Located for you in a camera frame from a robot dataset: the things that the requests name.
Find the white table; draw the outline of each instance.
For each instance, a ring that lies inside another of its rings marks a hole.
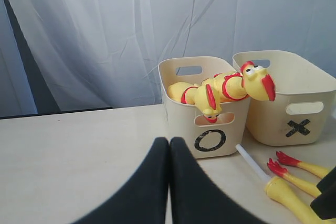
[[[243,147],[270,175],[266,162],[282,150],[307,162],[336,164],[335,119],[321,140],[273,148],[252,140]],[[99,206],[134,173],[153,140],[167,136],[162,105],[0,120],[0,223],[70,223]],[[269,223],[300,223],[270,200],[238,154],[198,161],[226,194]],[[299,169],[290,172],[317,183]],[[312,198],[297,188],[309,203]],[[172,223],[168,203],[167,221]]]

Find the white curtain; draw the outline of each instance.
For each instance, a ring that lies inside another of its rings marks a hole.
[[[175,57],[279,49],[336,76],[336,0],[10,2],[62,110],[160,103]]]

